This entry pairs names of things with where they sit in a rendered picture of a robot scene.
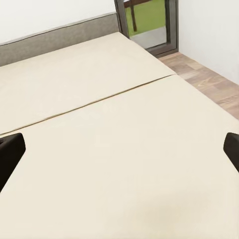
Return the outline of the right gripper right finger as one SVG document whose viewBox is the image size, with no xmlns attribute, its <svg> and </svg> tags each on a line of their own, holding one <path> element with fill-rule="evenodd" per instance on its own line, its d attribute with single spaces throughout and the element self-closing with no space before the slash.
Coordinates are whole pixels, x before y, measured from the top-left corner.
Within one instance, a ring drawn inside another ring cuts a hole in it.
<svg viewBox="0 0 239 239">
<path fill-rule="evenodd" d="M 239 135 L 228 132 L 224 141 L 223 150 L 239 173 Z"/>
</svg>

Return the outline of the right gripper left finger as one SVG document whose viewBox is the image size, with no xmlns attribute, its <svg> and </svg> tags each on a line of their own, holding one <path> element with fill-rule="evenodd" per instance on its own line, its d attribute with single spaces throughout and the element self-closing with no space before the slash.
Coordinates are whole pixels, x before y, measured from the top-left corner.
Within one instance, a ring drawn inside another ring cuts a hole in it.
<svg viewBox="0 0 239 239">
<path fill-rule="evenodd" d="M 26 152 L 21 132 L 0 138 L 0 192 Z"/>
</svg>

